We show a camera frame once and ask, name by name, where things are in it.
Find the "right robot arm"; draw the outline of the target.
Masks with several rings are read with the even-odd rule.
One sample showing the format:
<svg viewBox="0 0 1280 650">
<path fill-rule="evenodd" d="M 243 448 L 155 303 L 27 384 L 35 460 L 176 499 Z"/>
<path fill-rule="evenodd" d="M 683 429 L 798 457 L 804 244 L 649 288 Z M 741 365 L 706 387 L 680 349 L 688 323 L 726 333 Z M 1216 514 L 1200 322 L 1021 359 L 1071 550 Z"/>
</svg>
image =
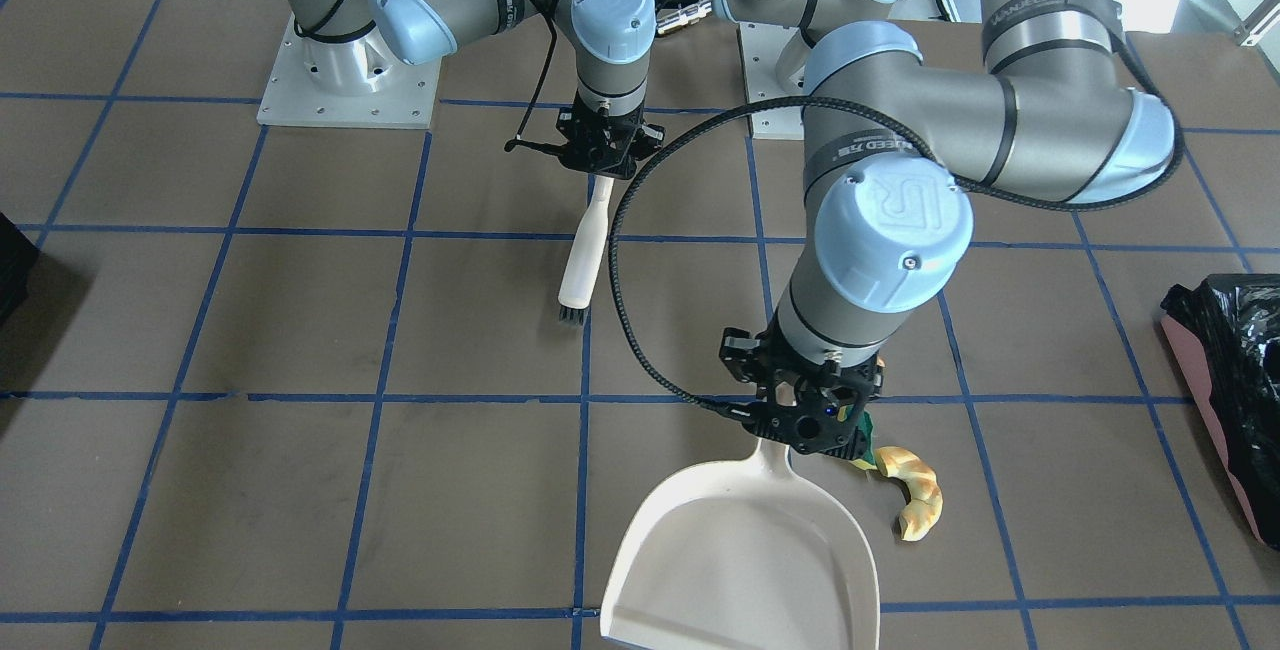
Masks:
<svg viewBox="0 0 1280 650">
<path fill-rule="evenodd" d="M 563 145 L 534 143 L 568 170 L 628 180 L 666 132 L 644 120 L 655 0 L 288 0 L 292 20 L 278 67 L 296 73 L 289 99 L 348 100 L 393 122 L 385 99 L 417 67 L 467 44 L 547 22 L 575 52 L 577 88 L 557 129 Z"/>
</svg>

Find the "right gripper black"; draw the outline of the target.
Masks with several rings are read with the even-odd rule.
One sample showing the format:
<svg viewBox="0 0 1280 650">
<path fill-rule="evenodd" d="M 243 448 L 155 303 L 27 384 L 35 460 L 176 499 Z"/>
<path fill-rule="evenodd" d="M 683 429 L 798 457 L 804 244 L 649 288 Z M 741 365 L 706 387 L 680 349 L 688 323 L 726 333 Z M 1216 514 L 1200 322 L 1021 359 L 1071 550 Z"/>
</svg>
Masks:
<svg viewBox="0 0 1280 650">
<path fill-rule="evenodd" d="M 666 139 L 666 127 L 645 122 L 643 107 L 607 116 L 581 99 L 559 109 L 556 129 L 566 139 L 557 148 L 563 168 L 616 180 L 634 179 L 637 164 L 657 154 Z"/>
</svg>

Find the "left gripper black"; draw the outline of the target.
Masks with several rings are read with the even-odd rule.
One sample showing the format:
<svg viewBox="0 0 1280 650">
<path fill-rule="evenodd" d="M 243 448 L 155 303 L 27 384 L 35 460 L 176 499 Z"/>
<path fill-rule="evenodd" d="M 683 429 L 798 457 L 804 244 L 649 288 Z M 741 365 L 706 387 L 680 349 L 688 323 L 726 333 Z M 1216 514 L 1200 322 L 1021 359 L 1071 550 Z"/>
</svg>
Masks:
<svg viewBox="0 0 1280 650">
<path fill-rule="evenodd" d="M 739 383 L 755 386 L 755 400 L 730 403 L 719 415 L 800 454 L 850 461 L 858 417 L 869 400 L 879 398 L 883 386 L 884 363 L 878 354 L 842 367 L 832 351 L 812 363 L 791 348 L 777 326 L 755 337 L 741 328 L 726 328 L 719 360 Z"/>
</svg>

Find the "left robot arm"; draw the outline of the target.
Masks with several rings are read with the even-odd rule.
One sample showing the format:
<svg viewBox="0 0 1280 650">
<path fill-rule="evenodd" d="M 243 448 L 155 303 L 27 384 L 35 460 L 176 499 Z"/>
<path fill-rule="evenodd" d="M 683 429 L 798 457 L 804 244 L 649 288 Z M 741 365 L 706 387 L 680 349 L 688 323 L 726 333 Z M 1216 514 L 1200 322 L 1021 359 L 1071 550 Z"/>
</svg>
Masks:
<svg viewBox="0 0 1280 650">
<path fill-rule="evenodd" d="M 854 457 L 878 351 L 970 244 L 970 196 L 1088 211 L 1161 184 L 1175 118 L 1148 79 L 1117 81 L 1115 0 L 980 0 L 982 70 L 928 67 L 895 0 L 713 0 L 800 31 L 806 241 L 767 330 L 730 328 L 721 360 L 754 386 L 717 404 L 801 453 Z"/>
</svg>

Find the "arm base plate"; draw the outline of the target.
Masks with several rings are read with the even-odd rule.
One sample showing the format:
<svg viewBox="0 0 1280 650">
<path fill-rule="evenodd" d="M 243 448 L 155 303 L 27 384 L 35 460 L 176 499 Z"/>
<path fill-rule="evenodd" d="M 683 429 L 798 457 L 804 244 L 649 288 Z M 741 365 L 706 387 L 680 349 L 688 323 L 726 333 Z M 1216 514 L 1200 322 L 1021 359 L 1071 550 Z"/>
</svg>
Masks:
<svg viewBox="0 0 1280 650">
<path fill-rule="evenodd" d="M 799 97 L 810 49 L 795 27 L 740 24 L 746 102 Z M 803 139 L 799 107 L 771 109 L 750 118 L 755 139 Z"/>
<path fill-rule="evenodd" d="M 379 31 L 348 44 L 301 38 L 289 18 L 269 73 L 261 125 L 426 131 L 440 63 L 406 65 Z"/>
</svg>

